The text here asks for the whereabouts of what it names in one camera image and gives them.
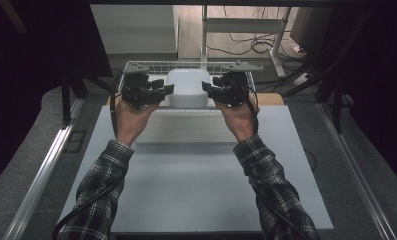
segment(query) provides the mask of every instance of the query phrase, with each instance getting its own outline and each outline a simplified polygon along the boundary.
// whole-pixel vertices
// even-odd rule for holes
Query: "plaid sleeve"
[[[116,140],[108,142],[107,148],[94,162],[80,183],[75,208],[102,190],[117,182],[123,170],[127,172],[133,150]],[[80,212],[64,228],[62,239],[108,239],[117,211],[117,201],[123,191],[124,180],[106,196]]]
[[[261,193],[256,197],[260,223],[266,239],[300,239],[286,224],[263,204],[270,204],[310,239],[319,239],[314,223],[304,211],[298,192],[285,179],[283,166],[258,135],[252,136],[233,149],[249,183]]]

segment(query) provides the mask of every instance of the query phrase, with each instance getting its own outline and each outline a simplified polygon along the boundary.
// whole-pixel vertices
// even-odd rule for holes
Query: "person's left hand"
[[[116,107],[117,141],[132,146],[135,139],[143,132],[151,113],[161,102],[151,104],[140,110],[133,108],[124,100],[120,100]]]

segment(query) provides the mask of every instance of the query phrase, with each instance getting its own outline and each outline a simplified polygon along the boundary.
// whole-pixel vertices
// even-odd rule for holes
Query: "white plastic object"
[[[208,94],[202,90],[202,81],[210,83],[210,74],[203,69],[174,69],[167,76],[167,84],[174,84],[169,95],[170,106],[202,108],[207,106]]]

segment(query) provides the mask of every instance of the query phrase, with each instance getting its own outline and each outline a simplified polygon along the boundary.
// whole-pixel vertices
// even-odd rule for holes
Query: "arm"
[[[77,189],[74,208],[102,190],[116,186],[69,221],[64,228],[63,239],[108,239],[129,160],[134,153],[130,147],[158,106],[159,103],[136,110],[125,101],[117,105],[117,140],[108,142],[107,148],[83,178]]]
[[[300,239],[266,207],[268,204],[310,239],[319,239],[313,221],[301,206],[296,189],[285,179],[282,165],[261,138],[252,135],[248,106],[242,104],[231,108],[218,102],[216,106],[222,111],[226,125],[238,141],[233,151],[245,175],[249,177],[249,183],[258,193],[256,202],[265,238]]]

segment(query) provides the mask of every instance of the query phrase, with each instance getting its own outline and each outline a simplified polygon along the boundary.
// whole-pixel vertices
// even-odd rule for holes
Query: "hand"
[[[117,141],[129,147],[143,132],[151,113],[158,108],[161,102],[151,104],[137,110],[126,101],[121,100],[116,107],[117,115]]]
[[[216,104],[216,107],[222,111],[226,125],[233,133],[238,143],[241,143],[252,136],[252,115],[247,104],[243,103],[237,107],[229,107],[224,103],[216,101],[214,101],[214,103]]]

